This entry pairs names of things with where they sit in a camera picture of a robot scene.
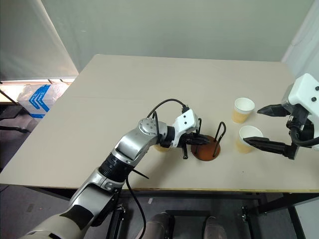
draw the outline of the gray wall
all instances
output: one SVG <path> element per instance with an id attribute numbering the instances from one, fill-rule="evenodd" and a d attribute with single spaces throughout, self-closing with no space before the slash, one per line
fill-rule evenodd
<path id="1" fill-rule="evenodd" d="M 42 0 L 79 71 L 93 55 L 280 61 L 313 0 Z"/>

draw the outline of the white wall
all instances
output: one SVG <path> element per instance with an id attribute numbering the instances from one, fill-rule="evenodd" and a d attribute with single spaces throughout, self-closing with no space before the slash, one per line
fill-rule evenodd
<path id="1" fill-rule="evenodd" d="M 42 0 L 78 71 L 97 53 L 280 61 L 313 0 Z"/>
<path id="2" fill-rule="evenodd" d="M 40 0 L 0 0 L 0 71 L 1 80 L 78 75 Z"/>

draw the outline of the floor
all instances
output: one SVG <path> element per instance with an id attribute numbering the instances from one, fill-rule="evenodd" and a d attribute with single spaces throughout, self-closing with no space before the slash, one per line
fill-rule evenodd
<path id="1" fill-rule="evenodd" d="M 36 126 L 29 115 L 19 115 L 15 119 L 0 121 L 0 125 L 20 126 L 30 131 Z M 23 144 L 29 133 L 0 130 L 1 168 L 9 162 Z M 244 200 L 216 199 L 177 199 L 156 197 L 150 200 L 139 197 L 146 219 L 165 210 L 206 210 L 210 211 L 225 227 L 229 239 L 249 239 L 248 225 L 241 219 L 241 206 L 251 205 Z M 127 230 L 120 234 L 121 239 L 134 239 L 142 228 L 143 221 L 134 200 L 122 199 L 128 209 L 124 220 Z M 16 239 L 27 233 L 46 218 L 63 212 L 68 202 L 28 188 L 1 185 L 0 193 L 0 237 Z M 176 217 L 174 238 L 201 238 L 202 224 L 205 217 Z M 86 239 L 105 238 L 110 216 L 97 228 L 90 228 Z M 287 210 L 268 213 L 257 218 L 262 239 L 296 239 L 296 235 Z"/>

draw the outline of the cup rim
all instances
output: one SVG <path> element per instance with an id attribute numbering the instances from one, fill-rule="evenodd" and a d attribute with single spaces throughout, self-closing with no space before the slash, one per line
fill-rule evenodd
<path id="1" fill-rule="evenodd" d="M 241 135 L 242 130 L 245 129 L 245 128 L 248 128 L 248 127 L 249 127 L 249 128 L 253 128 L 253 129 L 256 129 L 256 131 L 260 134 L 260 135 L 256 135 L 257 137 L 263 137 L 264 135 L 263 135 L 263 133 L 260 131 L 260 129 L 258 129 L 257 127 L 254 127 L 254 126 L 252 126 L 252 125 L 242 126 L 242 127 L 240 128 L 240 130 L 239 130 L 239 138 L 240 138 L 240 140 L 242 141 L 242 143 L 244 143 L 245 145 L 251 146 L 250 144 L 246 143 L 246 142 L 243 140 L 244 137 L 242 137 L 242 135 Z"/>
<path id="2" fill-rule="evenodd" d="M 251 107 L 250 110 L 243 110 L 243 109 L 241 109 L 241 108 L 238 107 L 237 102 L 238 102 L 238 100 L 242 100 L 242 99 L 245 99 L 245 100 L 249 101 L 249 103 L 252 103 L 252 107 Z M 239 98 L 237 98 L 237 99 L 235 100 L 235 107 L 236 107 L 237 109 L 241 110 L 241 111 L 249 112 L 249 111 L 252 111 L 252 110 L 255 108 L 255 103 L 254 103 L 251 99 L 249 99 L 249 98 L 247 98 L 247 97 L 239 97 Z"/>

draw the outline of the white paper cup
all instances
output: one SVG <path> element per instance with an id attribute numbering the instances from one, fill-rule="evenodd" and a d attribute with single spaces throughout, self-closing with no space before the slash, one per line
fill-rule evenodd
<path id="1" fill-rule="evenodd" d="M 159 151 L 159 152 L 167 152 L 167 151 L 170 150 L 170 148 L 164 148 L 164 147 L 162 147 L 162 146 L 159 146 L 158 144 L 155 144 L 155 145 L 153 145 L 153 146 L 154 146 L 154 148 L 155 148 L 157 151 Z"/>
<path id="2" fill-rule="evenodd" d="M 249 153 L 254 147 L 246 143 L 243 138 L 263 137 L 263 133 L 254 126 L 246 125 L 240 128 L 236 139 L 236 148 L 241 153 Z"/>
<path id="3" fill-rule="evenodd" d="M 243 123 L 255 108 L 255 103 L 249 98 L 238 98 L 235 100 L 232 120 L 235 123 Z"/>

